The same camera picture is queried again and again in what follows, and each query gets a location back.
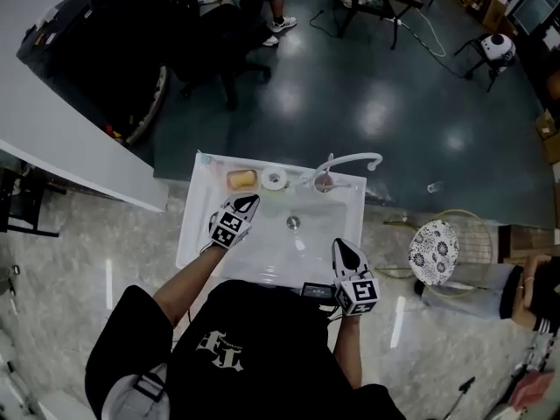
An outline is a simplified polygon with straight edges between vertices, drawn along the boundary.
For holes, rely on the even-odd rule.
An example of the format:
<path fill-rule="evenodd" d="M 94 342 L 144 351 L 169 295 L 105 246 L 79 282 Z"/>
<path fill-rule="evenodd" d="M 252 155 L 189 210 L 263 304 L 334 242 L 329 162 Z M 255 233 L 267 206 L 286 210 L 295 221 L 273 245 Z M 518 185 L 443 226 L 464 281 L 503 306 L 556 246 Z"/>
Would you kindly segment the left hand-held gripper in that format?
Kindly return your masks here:
<path fill-rule="evenodd" d="M 210 243 L 231 249 L 251 229 L 251 221 L 260 204 L 258 194 L 242 192 L 231 194 L 220 210 L 209 221 Z"/>

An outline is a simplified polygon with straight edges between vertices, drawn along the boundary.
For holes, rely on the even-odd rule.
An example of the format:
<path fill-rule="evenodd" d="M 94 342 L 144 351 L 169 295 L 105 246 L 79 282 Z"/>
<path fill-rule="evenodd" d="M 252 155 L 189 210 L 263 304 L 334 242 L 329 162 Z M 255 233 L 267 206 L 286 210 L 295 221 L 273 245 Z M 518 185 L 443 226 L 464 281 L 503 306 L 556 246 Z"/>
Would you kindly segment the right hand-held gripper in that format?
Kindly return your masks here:
<path fill-rule="evenodd" d="M 380 299 L 378 280 L 369 271 L 366 255 L 355 244 L 342 238 L 332 242 L 332 268 L 337 278 L 335 300 L 346 317 L 371 312 Z M 354 273 L 344 277 L 346 272 Z"/>

